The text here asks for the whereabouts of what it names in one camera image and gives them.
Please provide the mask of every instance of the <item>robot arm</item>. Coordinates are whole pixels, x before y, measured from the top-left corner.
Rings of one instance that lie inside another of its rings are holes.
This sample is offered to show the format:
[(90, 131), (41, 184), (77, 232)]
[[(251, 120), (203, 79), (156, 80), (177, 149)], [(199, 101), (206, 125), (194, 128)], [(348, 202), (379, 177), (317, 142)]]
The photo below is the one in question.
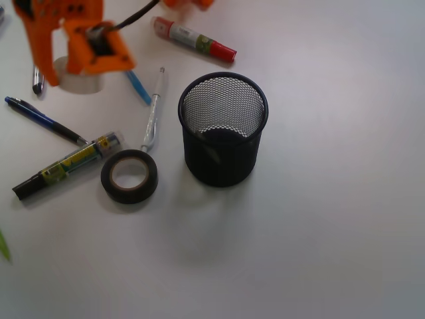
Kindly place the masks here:
[(52, 32), (61, 27), (68, 42), (68, 72), (100, 74), (103, 72), (131, 70), (135, 63), (118, 31), (100, 35), (91, 41), (88, 31), (102, 23), (103, 0), (14, 0), (15, 10), (22, 19), (38, 66), (50, 85), (59, 85), (53, 69)]

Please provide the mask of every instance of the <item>tape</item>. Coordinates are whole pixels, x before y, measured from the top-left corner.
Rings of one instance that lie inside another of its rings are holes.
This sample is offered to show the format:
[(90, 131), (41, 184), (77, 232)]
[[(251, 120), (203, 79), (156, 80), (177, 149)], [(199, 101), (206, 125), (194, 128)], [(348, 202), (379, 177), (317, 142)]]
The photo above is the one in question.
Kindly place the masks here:
[[(119, 186), (114, 181), (114, 170), (119, 163), (127, 160), (137, 160), (145, 167), (145, 178), (131, 188)], [(100, 181), (108, 195), (118, 203), (136, 204), (149, 198), (158, 186), (158, 170), (154, 160), (145, 152), (139, 150), (121, 151), (112, 156), (102, 168)]]

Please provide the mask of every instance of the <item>blue object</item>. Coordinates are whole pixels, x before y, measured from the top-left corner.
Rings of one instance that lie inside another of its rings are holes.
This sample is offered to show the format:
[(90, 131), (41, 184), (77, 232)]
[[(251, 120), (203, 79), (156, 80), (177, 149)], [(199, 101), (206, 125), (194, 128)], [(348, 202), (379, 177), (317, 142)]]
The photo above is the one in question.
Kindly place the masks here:
[(53, 132), (63, 136), (64, 138), (67, 138), (77, 144), (87, 144), (88, 142), (79, 136), (77, 133), (71, 131), (70, 129), (66, 128), (62, 124), (59, 124), (58, 122), (55, 122), (51, 118), (48, 118), (43, 113), (41, 113), (39, 110), (37, 110), (34, 106), (29, 104), (28, 102), (25, 102), (24, 100), (21, 100), (19, 98), (10, 98), (8, 96), (5, 97), (6, 103), (8, 105), (26, 116), (28, 116), (33, 121), (39, 123), (40, 125), (47, 127), (51, 129)]
[(143, 101), (145, 101), (145, 103), (147, 105), (151, 105), (151, 101), (152, 101), (151, 97), (146, 92), (146, 90), (143, 87), (143, 85), (141, 85), (140, 80), (137, 78), (137, 76), (134, 74), (134, 72), (133, 71), (126, 71), (124, 73), (126, 74), (126, 76), (128, 77), (128, 79), (130, 80), (131, 85), (133, 85), (133, 87), (136, 90), (136, 92), (143, 99)]

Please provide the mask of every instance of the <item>black mesh pen holder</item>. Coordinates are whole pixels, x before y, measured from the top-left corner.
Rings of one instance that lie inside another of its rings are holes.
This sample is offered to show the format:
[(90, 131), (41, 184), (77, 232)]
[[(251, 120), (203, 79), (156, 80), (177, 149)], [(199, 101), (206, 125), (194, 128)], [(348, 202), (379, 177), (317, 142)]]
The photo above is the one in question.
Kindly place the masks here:
[(181, 96), (179, 119), (186, 164), (197, 179), (228, 187), (250, 175), (268, 119), (257, 84), (230, 72), (205, 75)]

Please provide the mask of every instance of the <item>pen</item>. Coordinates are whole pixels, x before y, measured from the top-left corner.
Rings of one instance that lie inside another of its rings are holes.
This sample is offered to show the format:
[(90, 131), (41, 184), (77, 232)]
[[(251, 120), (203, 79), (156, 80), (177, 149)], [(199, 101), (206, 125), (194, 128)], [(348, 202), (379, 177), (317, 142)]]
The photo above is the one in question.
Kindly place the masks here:
[(149, 116), (149, 121), (147, 123), (145, 139), (143, 140), (143, 144), (141, 146), (141, 150), (143, 152), (146, 152), (149, 148), (151, 148), (155, 141), (155, 132), (157, 130), (156, 110), (159, 105), (159, 101), (161, 100), (161, 93), (164, 85), (164, 72), (164, 68), (159, 69), (157, 84), (152, 95), (151, 115)]
[(39, 68), (34, 64), (33, 69), (33, 91), (35, 95), (40, 95), (43, 93), (44, 88), (44, 75), (41, 74)]
[(74, 133), (73, 131), (69, 130), (62, 124), (59, 124), (58, 122), (55, 122), (54, 120), (48, 118), (31, 104), (25, 101), (22, 101), (18, 98), (10, 98), (8, 96), (6, 96), (5, 101), (6, 103), (8, 103), (10, 107), (28, 115), (32, 120), (36, 121), (37, 123), (43, 126), (50, 128), (53, 132), (56, 132), (57, 134), (65, 138), (68, 138), (69, 140), (80, 145), (84, 145), (88, 143), (84, 138), (79, 136), (77, 133)]
[(147, 105), (151, 104), (151, 97), (149, 96), (149, 94), (146, 92), (145, 88), (143, 87), (143, 85), (141, 85), (140, 80), (137, 78), (137, 76), (135, 75), (135, 73), (133, 71), (127, 71), (124, 72), (126, 74), (126, 76), (128, 77), (128, 79), (131, 82), (131, 85), (133, 85), (134, 89), (136, 90), (136, 92), (140, 95), (140, 97), (143, 99), (143, 101), (145, 101), (145, 103)]

